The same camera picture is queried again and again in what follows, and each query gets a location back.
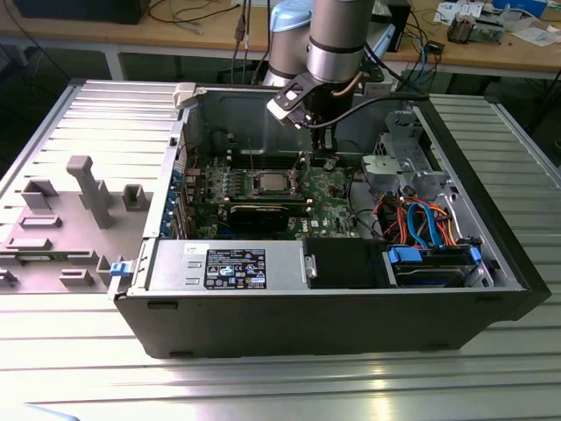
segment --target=wooden desk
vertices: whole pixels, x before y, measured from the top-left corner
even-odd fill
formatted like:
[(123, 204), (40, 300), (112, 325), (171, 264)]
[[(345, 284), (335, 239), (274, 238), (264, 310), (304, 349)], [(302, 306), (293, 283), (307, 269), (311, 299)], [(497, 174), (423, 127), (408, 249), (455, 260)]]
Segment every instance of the wooden desk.
[[(539, 77), (550, 78), (561, 68), (559, 44), (534, 46), (509, 32), (505, 33), (499, 45), (476, 42), (462, 45), (448, 42), (448, 26), (432, 21), (439, 3), (441, 2), (438, 0), (414, 0), (414, 13), (429, 39), (445, 44), (441, 65), (438, 65), (439, 71), (513, 77), (538, 77), (537, 75), (543, 74)], [(548, 8), (543, 18), (561, 21), (561, 12)], [(409, 18), (409, 23), (415, 23), (412, 17)], [(409, 27), (409, 30), (416, 34), (415, 28)], [(402, 66), (411, 61), (415, 62), (418, 54), (413, 42), (412, 39), (404, 39), (400, 50), (397, 53), (386, 54), (384, 60), (399, 61)]]
[[(500, 45), (470, 43), (459, 45), (446, 40), (445, 25), (432, 25), (438, 0), (414, 0), (415, 14), (421, 27), (435, 41), (446, 45), (439, 71), (477, 75), (552, 78), (561, 68), (561, 47), (534, 46), (511, 34), (505, 34)], [(203, 0), (174, 0), (176, 10), (204, 4)], [(185, 12), (184, 18), (194, 18), (212, 11), (230, 7), (228, 0), (199, 11)], [(234, 47), (233, 34), (240, 9), (227, 11), (201, 21), (203, 35), (185, 31), (172, 24), (158, 22), (144, 16), (138, 25), (116, 25), (99, 22), (78, 22), (52, 19), (25, 19), (14, 8), (18, 22), (42, 45), (53, 48), (95, 50), (105, 54), (113, 79), (124, 79), (120, 62), (121, 53), (165, 54), (180, 56), (230, 58)], [(166, 4), (158, 6), (154, 14), (170, 19)], [(561, 13), (547, 10), (546, 19), (561, 21)], [(252, 60), (266, 50), (266, 9), (254, 7), (251, 18), (250, 53)], [(3, 7), (0, 7), (0, 43), (28, 46), (31, 42), (13, 24)], [(417, 52), (410, 39), (404, 39), (400, 51), (386, 54), (384, 60), (395, 70), (412, 66)]]

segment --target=blue cable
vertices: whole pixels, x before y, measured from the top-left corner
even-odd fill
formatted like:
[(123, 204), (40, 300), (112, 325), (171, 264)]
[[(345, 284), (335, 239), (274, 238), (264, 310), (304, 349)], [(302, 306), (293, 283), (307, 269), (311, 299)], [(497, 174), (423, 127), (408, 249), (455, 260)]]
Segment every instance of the blue cable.
[(429, 206), (427, 206), (425, 203), (415, 202), (409, 206), (409, 209), (407, 211), (407, 227), (409, 229), (411, 237), (413, 237), (421, 245), (422, 248), (429, 248), (427, 243), (425, 243), (424, 240), (415, 232), (415, 226), (413, 224), (413, 213), (417, 206), (421, 206), (424, 209), (424, 212), (427, 214), (427, 225), (429, 226), (430, 239), (432, 240), (432, 243), (435, 246), (441, 246), (442, 239), (438, 235), (435, 217), (430, 211)]
[(403, 33), (404, 35), (407, 35), (408, 37), (411, 37), (411, 39), (414, 39), (416, 41), (416, 43), (419, 45), (419, 48), (421, 49), (421, 61), (422, 61), (422, 65), (421, 65), (421, 70), (419, 71), (419, 77), (417, 77), (417, 80), (421, 79), (424, 76), (424, 68), (427, 65), (427, 51), (424, 49), (424, 45), (423, 42), (419, 39), (419, 37), (416, 37), (413, 34), (410, 33)]
[(414, 37), (411, 37), (411, 38), (413, 38), (415, 41), (417, 41), (417, 44), (419, 44), (419, 48), (421, 48), (421, 56), (422, 56), (422, 60), (423, 60), (423, 65), (421, 66), (419, 78), (422, 78), (424, 76), (424, 68), (427, 65), (427, 52), (425, 51), (424, 45), (418, 37), (414, 36)]

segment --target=green circuit board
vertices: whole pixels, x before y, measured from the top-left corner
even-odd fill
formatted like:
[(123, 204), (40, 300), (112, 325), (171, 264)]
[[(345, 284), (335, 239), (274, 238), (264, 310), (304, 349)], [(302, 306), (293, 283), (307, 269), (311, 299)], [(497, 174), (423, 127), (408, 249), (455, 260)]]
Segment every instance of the green circuit board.
[[(225, 162), (211, 161), (203, 168), (204, 181), (201, 192), (204, 199), (194, 198), (196, 208), (196, 237), (200, 239), (237, 238), (230, 230), (227, 220), (228, 209), (235, 205), (236, 197), (251, 204), (252, 198), (266, 197), (268, 205), (279, 205), (291, 210), (302, 210), (301, 215), (288, 219), (288, 228), (281, 232), (267, 234), (271, 239), (299, 239), (304, 237), (349, 238), (358, 237), (357, 228), (350, 220), (351, 211), (344, 196), (345, 176), (343, 168), (325, 171), (311, 168), (297, 174), (287, 175), (288, 170), (279, 169), (233, 169)], [(275, 194), (262, 196), (255, 180), (261, 176), (285, 176), (288, 181), (301, 182), (298, 186), (299, 203), (291, 203), (286, 197)]]

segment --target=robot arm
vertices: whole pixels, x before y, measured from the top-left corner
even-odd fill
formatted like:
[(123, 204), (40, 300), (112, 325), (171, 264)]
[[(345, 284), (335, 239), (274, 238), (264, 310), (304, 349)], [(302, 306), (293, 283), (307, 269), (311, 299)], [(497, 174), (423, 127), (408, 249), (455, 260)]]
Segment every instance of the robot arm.
[[(320, 125), (347, 111), (359, 80), (365, 43), (386, 52), (394, 27), (387, 7), (374, 0), (287, 0), (272, 14), (270, 69), (265, 84), (284, 86), (267, 108), (297, 128)], [(335, 125), (311, 131), (315, 150), (334, 151)]]

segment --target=power supply label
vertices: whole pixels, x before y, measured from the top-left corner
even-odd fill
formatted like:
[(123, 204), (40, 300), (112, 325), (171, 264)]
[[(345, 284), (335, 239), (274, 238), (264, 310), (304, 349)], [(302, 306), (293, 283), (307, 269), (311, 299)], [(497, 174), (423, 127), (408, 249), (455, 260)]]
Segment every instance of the power supply label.
[(265, 250), (209, 250), (206, 289), (266, 289)]

